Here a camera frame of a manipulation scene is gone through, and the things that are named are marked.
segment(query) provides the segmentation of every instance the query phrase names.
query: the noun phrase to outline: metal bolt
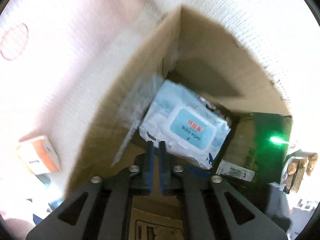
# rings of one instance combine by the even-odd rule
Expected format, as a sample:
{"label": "metal bolt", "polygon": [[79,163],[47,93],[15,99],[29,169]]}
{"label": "metal bolt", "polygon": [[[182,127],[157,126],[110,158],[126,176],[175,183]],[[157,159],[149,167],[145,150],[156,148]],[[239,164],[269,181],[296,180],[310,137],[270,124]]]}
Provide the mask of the metal bolt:
{"label": "metal bolt", "polygon": [[140,168],[137,165],[132,165],[132,166],[129,167],[129,171],[137,172],[137,171],[140,171]]}
{"label": "metal bolt", "polygon": [[213,183],[220,183],[222,181],[222,178],[220,176],[218,176],[218,175],[215,175],[215,176],[211,177],[211,181]]}
{"label": "metal bolt", "polygon": [[173,170],[174,170],[175,172],[182,172],[182,171],[183,171],[183,167],[182,167],[182,166],[174,166],[174,167],[173,167]]}
{"label": "metal bolt", "polygon": [[102,178],[100,176],[93,176],[91,178],[91,182],[94,183],[94,184],[100,183],[100,182],[102,182]]}

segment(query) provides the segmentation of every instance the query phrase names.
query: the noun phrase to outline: baby wipes label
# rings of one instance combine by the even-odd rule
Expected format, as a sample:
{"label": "baby wipes label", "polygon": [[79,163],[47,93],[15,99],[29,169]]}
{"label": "baby wipes label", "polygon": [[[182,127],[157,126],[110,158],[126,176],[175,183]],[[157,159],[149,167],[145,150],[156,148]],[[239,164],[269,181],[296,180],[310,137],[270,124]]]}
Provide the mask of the baby wipes label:
{"label": "baby wipes label", "polygon": [[208,125],[186,109],[178,112],[170,126],[170,131],[200,150],[207,147],[213,134],[213,130]]}

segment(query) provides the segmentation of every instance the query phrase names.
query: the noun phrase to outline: cardboard flap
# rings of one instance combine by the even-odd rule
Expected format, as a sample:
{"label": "cardboard flap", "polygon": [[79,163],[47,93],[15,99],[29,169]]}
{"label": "cardboard flap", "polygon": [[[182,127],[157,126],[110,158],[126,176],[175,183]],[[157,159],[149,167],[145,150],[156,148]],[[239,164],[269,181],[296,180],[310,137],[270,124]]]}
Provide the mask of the cardboard flap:
{"label": "cardboard flap", "polygon": [[181,83],[231,111],[290,115],[263,67],[221,25],[183,7],[179,41]]}
{"label": "cardboard flap", "polygon": [[181,8],[163,17],[106,91],[88,129],[67,195],[92,176],[106,177],[161,87],[180,32]]}

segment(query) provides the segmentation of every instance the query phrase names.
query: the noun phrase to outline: white label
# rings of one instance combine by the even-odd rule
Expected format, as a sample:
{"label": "white label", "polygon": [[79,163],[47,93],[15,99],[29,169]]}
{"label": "white label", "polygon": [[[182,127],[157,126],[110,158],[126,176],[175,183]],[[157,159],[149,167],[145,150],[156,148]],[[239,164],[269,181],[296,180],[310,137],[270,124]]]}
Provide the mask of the white label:
{"label": "white label", "polygon": [[226,162],[224,160],[220,162],[216,173],[218,175],[228,175],[237,179],[242,179],[250,182],[254,177],[254,171],[245,169],[243,167],[237,166],[233,163]]}

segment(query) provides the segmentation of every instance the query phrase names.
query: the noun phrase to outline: baby wipes package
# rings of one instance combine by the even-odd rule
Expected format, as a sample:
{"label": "baby wipes package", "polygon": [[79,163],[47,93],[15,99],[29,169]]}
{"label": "baby wipes package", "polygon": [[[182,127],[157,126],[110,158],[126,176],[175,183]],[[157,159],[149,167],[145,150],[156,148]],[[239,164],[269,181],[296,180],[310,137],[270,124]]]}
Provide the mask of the baby wipes package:
{"label": "baby wipes package", "polygon": [[166,80],[139,126],[140,135],[167,152],[210,169],[230,128],[205,107],[199,96],[182,85]]}

